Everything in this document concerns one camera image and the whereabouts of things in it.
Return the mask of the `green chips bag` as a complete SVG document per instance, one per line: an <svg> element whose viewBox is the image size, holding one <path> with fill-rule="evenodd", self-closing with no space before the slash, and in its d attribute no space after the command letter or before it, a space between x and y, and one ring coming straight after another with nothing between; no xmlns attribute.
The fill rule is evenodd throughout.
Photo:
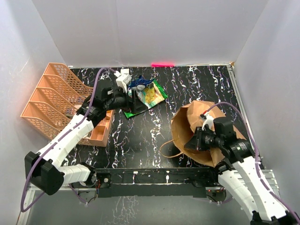
<svg viewBox="0 0 300 225"><path fill-rule="evenodd" d="M136 113L123 111L127 119L153 108L168 98L164 88L158 84L156 79L153 79L153 81L147 86L139 84L136 87L128 88L127 92L130 97L132 96L133 90L136 90L138 99L145 105L145 107L137 110Z"/></svg>

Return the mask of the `dark blue snack bag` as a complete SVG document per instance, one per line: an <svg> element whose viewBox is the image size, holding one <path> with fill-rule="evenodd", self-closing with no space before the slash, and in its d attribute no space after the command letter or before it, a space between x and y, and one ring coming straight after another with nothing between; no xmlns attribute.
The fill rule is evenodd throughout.
<svg viewBox="0 0 300 225"><path fill-rule="evenodd" d="M152 83L153 83L154 79L144 79L142 76L139 76L136 79L133 79L128 88L129 89L133 89L133 90L138 90L138 91L142 91L145 88L149 87Z"/></svg>

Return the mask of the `brown paper bag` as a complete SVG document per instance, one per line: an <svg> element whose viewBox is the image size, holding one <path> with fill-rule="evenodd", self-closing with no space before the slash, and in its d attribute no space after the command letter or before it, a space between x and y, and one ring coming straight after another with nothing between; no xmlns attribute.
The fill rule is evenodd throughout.
<svg viewBox="0 0 300 225"><path fill-rule="evenodd" d="M212 151L195 151L184 148L192 138L197 126L203 124L200 113L213 106L213 102L193 100L190 104L182 106L171 119L172 142L180 152L197 163L215 167L224 156L221 150L213 148Z"/></svg>

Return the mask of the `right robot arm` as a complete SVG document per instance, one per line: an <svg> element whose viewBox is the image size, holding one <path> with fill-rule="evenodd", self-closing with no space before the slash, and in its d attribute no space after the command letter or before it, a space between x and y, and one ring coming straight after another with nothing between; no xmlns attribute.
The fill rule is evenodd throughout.
<svg viewBox="0 0 300 225"><path fill-rule="evenodd" d="M225 187L252 225L298 225L300 218L275 195L252 154L251 143L237 137L233 123L225 117L200 117L203 124L196 126L185 147L221 150L225 158L209 174L210 183Z"/></svg>

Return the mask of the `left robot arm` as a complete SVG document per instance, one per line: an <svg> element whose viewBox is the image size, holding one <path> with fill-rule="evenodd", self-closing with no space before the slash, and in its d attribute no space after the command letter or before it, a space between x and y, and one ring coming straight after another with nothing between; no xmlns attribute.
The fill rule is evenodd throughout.
<svg viewBox="0 0 300 225"><path fill-rule="evenodd" d="M67 126L37 153L30 151L24 158L26 182L35 185L48 195L55 194L62 186L80 182L87 187L96 184L94 167L86 163L62 166L69 152L90 133L109 110L122 109L137 114L148 109L137 91L127 94L121 87L99 88L94 85L91 95L83 102Z"/></svg>

